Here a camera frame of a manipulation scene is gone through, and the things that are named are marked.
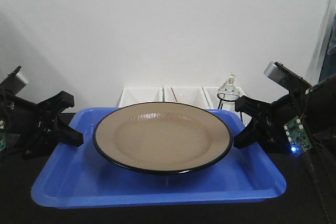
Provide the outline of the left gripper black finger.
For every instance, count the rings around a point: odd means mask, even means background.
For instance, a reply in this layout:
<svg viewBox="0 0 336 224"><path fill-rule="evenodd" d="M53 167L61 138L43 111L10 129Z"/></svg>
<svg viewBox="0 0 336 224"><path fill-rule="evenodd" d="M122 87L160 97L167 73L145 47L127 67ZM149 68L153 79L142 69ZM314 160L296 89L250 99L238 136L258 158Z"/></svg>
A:
<svg viewBox="0 0 336 224"><path fill-rule="evenodd" d="M55 96L37 104L40 112L48 115L59 115L65 109L73 108L74 106L74 96L65 91L60 91Z"/></svg>
<svg viewBox="0 0 336 224"><path fill-rule="evenodd" d="M54 135L57 141L79 147L83 144L83 134L76 131L61 118L57 118L54 125Z"/></svg>

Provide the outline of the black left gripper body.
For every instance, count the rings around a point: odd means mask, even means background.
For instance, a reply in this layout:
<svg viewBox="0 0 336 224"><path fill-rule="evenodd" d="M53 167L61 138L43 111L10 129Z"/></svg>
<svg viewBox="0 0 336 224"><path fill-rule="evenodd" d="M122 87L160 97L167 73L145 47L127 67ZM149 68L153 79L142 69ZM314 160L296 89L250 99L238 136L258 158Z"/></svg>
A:
<svg viewBox="0 0 336 224"><path fill-rule="evenodd" d="M24 159L49 156L57 145L50 136L56 115L40 112L37 103L10 95L5 101L5 157Z"/></svg>

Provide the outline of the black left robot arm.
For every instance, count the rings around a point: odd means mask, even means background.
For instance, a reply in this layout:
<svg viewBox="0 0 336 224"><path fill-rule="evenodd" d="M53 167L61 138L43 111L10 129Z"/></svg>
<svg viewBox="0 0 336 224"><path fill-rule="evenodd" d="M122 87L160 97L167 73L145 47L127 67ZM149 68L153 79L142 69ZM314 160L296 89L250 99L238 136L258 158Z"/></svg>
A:
<svg viewBox="0 0 336 224"><path fill-rule="evenodd" d="M80 147L83 134L59 116L74 105L65 91L33 103L1 88L1 160L17 153L24 159L48 156L58 143Z"/></svg>

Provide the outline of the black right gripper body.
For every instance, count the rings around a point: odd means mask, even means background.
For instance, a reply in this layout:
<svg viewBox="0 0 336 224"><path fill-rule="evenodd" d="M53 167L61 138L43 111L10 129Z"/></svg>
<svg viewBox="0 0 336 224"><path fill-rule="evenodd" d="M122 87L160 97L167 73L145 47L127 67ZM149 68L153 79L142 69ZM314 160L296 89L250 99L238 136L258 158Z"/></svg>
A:
<svg viewBox="0 0 336 224"><path fill-rule="evenodd" d="M263 136L259 142L266 153L291 153L284 125L296 115L297 109L290 95L267 104L262 117L266 125L262 128Z"/></svg>

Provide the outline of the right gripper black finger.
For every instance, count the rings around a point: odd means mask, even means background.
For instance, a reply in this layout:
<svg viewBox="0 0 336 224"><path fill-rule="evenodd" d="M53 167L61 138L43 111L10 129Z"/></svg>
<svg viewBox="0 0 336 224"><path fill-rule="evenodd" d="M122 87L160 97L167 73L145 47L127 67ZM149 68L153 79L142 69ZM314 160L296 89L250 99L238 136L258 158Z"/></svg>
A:
<svg viewBox="0 0 336 224"><path fill-rule="evenodd" d="M270 103L255 100L247 96L238 98L235 103L235 112L242 112L253 119L260 119L268 112Z"/></svg>
<svg viewBox="0 0 336 224"><path fill-rule="evenodd" d="M258 121L252 119L248 125L234 137L234 146L236 148L245 148L261 138Z"/></svg>

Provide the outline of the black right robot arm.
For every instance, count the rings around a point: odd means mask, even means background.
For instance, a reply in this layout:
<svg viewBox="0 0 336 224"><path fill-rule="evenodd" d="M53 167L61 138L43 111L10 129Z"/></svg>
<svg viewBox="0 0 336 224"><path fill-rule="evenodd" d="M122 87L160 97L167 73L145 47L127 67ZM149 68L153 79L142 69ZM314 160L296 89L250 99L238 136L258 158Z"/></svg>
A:
<svg viewBox="0 0 336 224"><path fill-rule="evenodd" d="M312 134L335 126L335 76L312 86L300 77L287 74L280 83L288 89L288 94L272 103L247 96L235 101L237 112L251 116L245 129L234 138L236 148L257 142L267 153L290 153L284 125L296 116Z"/></svg>

